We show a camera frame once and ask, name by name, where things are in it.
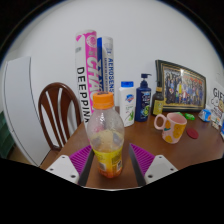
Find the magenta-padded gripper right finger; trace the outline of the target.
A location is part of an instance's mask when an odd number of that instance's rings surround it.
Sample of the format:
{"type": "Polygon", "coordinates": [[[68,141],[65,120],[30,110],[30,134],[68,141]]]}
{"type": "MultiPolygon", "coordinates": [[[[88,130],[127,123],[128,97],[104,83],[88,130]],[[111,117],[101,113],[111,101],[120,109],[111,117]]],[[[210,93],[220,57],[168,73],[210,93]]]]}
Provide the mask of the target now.
{"type": "Polygon", "coordinates": [[[132,143],[129,144],[129,155],[139,186],[145,186],[178,171],[165,156],[154,156],[132,143]]]}

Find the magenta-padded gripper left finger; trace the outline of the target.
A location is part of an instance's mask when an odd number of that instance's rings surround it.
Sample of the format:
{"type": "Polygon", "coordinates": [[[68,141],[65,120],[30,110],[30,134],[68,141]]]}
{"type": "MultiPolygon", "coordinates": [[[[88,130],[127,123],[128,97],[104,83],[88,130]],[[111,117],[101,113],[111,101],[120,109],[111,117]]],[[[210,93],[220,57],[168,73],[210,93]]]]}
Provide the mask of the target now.
{"type": "Polygon", "coordinates": [[[47,171],[74,184],[85,186],[93,157],[91,146],[86,146],[70,156],[61,155],[47,168],[47,171]]]}

